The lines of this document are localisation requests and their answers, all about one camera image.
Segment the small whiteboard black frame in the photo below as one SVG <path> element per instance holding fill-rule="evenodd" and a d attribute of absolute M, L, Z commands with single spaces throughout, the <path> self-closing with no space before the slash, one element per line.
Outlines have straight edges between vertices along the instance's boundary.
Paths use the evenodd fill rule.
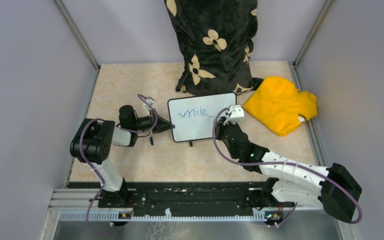
<path fill-rule="evenodd" d="M 210 139 L 214 121 L 209 116 L 217 116 L 222 109 L 236 103 L 234 93 L 169 99 L 169 118 L 175 125 L 172 139 L 176 143 Z"/>

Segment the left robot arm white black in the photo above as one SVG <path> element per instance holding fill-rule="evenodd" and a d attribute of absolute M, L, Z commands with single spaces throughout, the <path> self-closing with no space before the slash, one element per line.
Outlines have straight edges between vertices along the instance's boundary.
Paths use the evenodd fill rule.
<path fill-rule="evenodd" d="M 134 147 L 141 132 L 162 133 L 175 125 L 158 113 L 148 111 L 148 116 L 138 117 L 131 105 L 119 109 L 119 124 L 111 120 L 86 118 L 70 143 L 70 154 L 81 163 L 88 164 L 103 186 L 101 196 L 118 207 L 129 203 L 125 179 L 118 174 L 110 160 L 111 146 Z"/>

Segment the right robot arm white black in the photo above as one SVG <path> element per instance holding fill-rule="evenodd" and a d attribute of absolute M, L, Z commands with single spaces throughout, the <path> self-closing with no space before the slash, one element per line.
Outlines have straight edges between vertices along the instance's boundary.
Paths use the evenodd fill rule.
<path fill-rule="evenodd" d="M 226 117 L 215 118 L 212 140 L 219 153 L 217 142 L 225 144 L 229 156 L 220 155 L 228 162 L 270 177 L 261 193 L 267 206 L 293 202 L 318 207 L 348 224 L 362 221 L 363 210 L 359 204 L 362 187 L 345 166 L 339 163 L 310 165 L 281 156 L 252 143 L 239 124 L 229 122 Z"/>

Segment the yellow folded garment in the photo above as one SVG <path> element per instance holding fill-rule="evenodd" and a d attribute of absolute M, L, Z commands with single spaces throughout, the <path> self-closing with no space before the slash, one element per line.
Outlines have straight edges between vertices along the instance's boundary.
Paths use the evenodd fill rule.
<path fill-rule="evenodd" d="M 318 115 L 317 97 L 280 76 L 266 77 L 242 108 L 274 134 L 285 137 Z"/>

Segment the black floral plush blanket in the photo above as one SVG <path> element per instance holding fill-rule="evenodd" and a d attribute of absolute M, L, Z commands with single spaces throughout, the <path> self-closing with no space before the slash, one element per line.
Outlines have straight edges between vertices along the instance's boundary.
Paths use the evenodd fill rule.
<path fill-rule="evenodd" d="M 263 82 L 250 68 L 258 31 L 256 0 L 164 1 L 184 70 L 177 93 L 242 95 Z"/>

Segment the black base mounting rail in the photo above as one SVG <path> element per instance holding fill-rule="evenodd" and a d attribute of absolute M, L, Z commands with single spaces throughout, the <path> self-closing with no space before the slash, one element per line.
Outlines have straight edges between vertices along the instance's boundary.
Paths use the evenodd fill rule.
<path fill-rule="evenodd" d="M 97 184 L 75 182 L 70 190 L 79 199 L 63 204 L 68 220 L 109 221 L 116 226 L 127 222 L 280 222 L 283 208 L 269 195 L 263 182 L 131 182 L 123 199 L 102 192 L 96 200 Z"/>

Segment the left aluminium frame post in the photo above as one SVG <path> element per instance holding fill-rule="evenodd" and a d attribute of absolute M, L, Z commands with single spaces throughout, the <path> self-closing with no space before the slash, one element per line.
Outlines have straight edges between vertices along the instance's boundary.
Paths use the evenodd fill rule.
<path fill-rule="evenodd" d="M 82 35 L 80 29 L 78 28 L 77 24 L 75 23 L 74 19 L 72 18 L 69 10 L 67 9 L 66 5 L 62 0 L 53 0 L 52 1 L 58 11 L 60 12 L 65 24 L 67 25 L 68 29 L 70 30 L 71 34 L 75 38 L 77 44 L 81 48 L 83 54 L 88 59 L 92 67 L 98 72 L 101 68 L 99 63 L 97 62 L 94 54 L 92 53 L 92 50 L 90 49 L 89 45 L 87 44 L 87 41 L 85 40 L 84 36 Z"/>

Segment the aluminium frame post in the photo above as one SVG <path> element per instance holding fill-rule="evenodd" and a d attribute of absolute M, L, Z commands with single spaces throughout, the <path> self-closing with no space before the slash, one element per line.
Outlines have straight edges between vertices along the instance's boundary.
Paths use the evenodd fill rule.
<path fill-rule="evenodd" d="M 293 66 L 297 69 L 299 65 L 301 64 L 304 56 L 306 55 L 310 45 L 312 44 L 316 34 L 318 33 L 321 25 L 323 24 L 326 15 L 328 14 L 330 8 L 335 3 L 335 0 L 325 0 L 320 12 L 318 13 L 314 24 L 312 25 L 310 32 L 308 33 L 301 49 L 299 50 L 296 59 L 293 61 Z"/>
<path fill-rule="evenodd" d="M 65 24 L 67 25 L 68 29 L 70 30 L 71 34 L 75 38 L 77 44 L 81 48 L 83 54 L 88 59 L 92 67 L 98 72 L 101 68 L 99 63 L 97 62 L 94 54 L 92 53 L 92 50 L 90 49 L 89 45 L 87 44 L 87 41 L 85 40 L 84 36 L 82 35 L 80 29 L 78 28 L 77 24 L 75 23 L 74 19 L 72 18 L 69 10 L 67 9 L 66 5 L 62 0 L 53 0 L 52 1 L 58 11 L 60 12 Z"/>

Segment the right aluminium frame post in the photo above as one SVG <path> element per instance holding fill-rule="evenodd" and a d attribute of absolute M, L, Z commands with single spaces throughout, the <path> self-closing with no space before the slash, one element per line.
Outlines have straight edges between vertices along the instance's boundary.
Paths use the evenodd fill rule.
<path fill-rule="evenodd" d="M 323 24 L 326 15 L 328 14 L 330 8 L 335 3 L 335 0 L 325 0 L 320 12 L 318 13 L 314 24 L 312 25 L 310 32 L 308 33 L 301 49 L 299 50 L 296 59 L 293 61 L 293 66 L 297 69 L 299 65 L 301 64 L 304 56 L 306 55 L 310 45 L 312 44 L 316 34 L 318 33 L 321 25 Z"/>

